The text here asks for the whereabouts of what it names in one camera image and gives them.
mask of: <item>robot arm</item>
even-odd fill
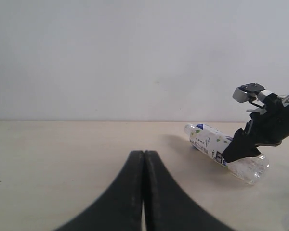
[[[230,163],[244,157],[260,155],[259,146],[278,146],[289,136],[289,95],[278,96],[257,83],[236,88],[233,98],[239,103],[249,102],[256,106],[248,110],[251,120],[243,129],[236,131],[233,141],[222,156]],[[260,106],[255,100],[263,103]]]

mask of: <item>bottle label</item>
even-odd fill
[[[231,141],[231,136],[207,124],[197,124],[196,129],[190,135],[190,142],[194,147],[225,167],[227,162],[222,157],[222,153]]]

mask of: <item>beige table surface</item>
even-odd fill
[[[243,123],[209,123],[233,134]],[[281,231],[289,211],[289,138],[261,151],[270,170],[248,186],[191,148],[185,123],[0,122],[0,231],[50,231],[112,182],[131,150],[157,150],[199,205],[238,231]]]

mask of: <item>white wall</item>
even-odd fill
[[[0,119],[245,121],[289,93],[289,0],[0,0]]]

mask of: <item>white backdrop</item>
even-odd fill
[[[0,119],[246,121],[289,93],[289,0],[0,0]]]

